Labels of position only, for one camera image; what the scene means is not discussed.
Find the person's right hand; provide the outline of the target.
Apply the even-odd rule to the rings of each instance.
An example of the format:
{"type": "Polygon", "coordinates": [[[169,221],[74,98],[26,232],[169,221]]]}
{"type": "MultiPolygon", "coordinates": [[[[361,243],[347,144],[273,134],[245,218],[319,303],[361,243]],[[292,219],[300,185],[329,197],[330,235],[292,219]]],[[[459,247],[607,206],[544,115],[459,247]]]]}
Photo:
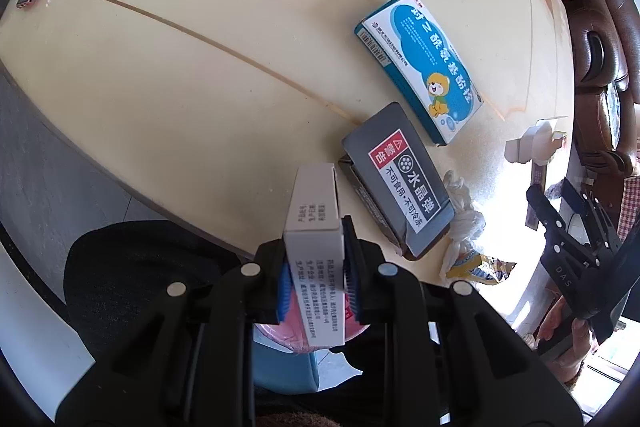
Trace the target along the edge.
{"type": "Polygon", "coordinates": [[[561,296],[544,317],[539,326],[536,351],[544,363],[561,360],[565,353],[570,355],[578,345],[574,339],[574,322],[583,321],[597,343],[604,343],[611,336],[613,324],[608,311],[601,301],[591,293],[561,296]]]}

